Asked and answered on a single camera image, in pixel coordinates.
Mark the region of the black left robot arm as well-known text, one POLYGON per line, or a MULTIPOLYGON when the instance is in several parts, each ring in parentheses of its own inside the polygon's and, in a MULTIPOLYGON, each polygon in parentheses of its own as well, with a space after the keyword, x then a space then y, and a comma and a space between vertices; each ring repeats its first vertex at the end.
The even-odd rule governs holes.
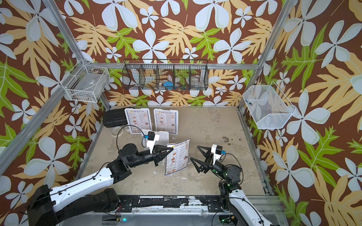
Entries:
POLYGON ((172 151, 172 147, 154 145, 152 150, 139 152, 135 144, 127 144, 117 159, 87 177, 53 188, 39 187, 27 206, 28 224, 55 226, 86 212, 114 210, 120 201, 110 186, 130 176, 131 168, 149 162, 158 165, 172 151))

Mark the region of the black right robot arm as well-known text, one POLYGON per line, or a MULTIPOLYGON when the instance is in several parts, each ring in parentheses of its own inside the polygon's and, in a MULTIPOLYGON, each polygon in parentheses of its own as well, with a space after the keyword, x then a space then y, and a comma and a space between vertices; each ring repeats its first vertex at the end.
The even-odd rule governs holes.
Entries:
POLYGON ((222 146, 197 146, 197 149, 205 157, 205 160, 191 157, 191 162, 198 173, 210 171, 220 178, 218 187, 222 209, 233 214, 237 225, 272 226, 273 223, 256 209, 242 190, 241 183, 244 179, 242 167, 239 164, 224 165, 221 162, 222 157, 227 155, 222 146))

